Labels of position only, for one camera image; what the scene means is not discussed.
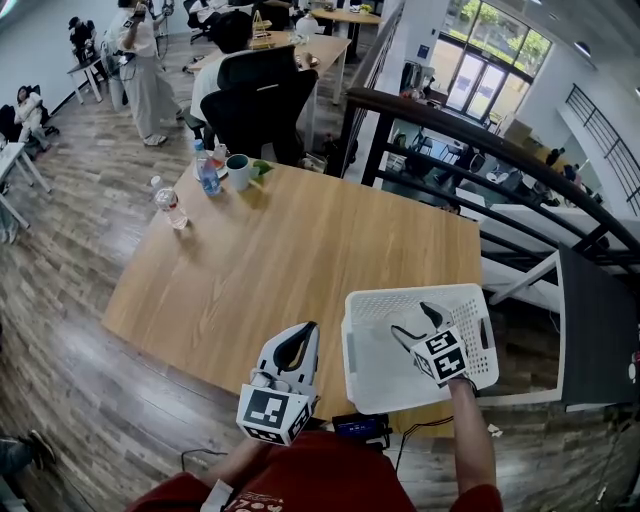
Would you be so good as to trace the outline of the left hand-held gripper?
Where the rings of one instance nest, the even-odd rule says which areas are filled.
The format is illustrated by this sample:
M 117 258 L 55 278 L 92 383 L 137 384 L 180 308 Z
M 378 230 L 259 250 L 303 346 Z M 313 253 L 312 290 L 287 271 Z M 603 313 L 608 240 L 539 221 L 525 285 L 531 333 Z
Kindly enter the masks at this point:
M 243 384 L 236 423 L 248 437 L 290 446 L 311 419 L 318 395 L 312 385 L 318 366 L 320 330 L 303 322 L 268 340 L 249 384 Z M 299 381 L 269 373 L 300 371 Z

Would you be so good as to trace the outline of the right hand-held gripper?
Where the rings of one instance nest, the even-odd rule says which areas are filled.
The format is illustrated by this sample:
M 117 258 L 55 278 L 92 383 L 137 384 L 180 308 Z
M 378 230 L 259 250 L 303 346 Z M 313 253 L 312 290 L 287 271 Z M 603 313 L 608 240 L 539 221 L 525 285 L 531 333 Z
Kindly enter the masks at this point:
M 453 316 L 446 308 L 432 302 L 421 302 L 420 308 L 439 332 L 416 335 L 399 325 L 390 327 L 392 337 L 411 353 L 424 375 L 432 378 L 438 387 L 448 381 L 466 377 L 469 361 L 460 332 L 453 326 Z

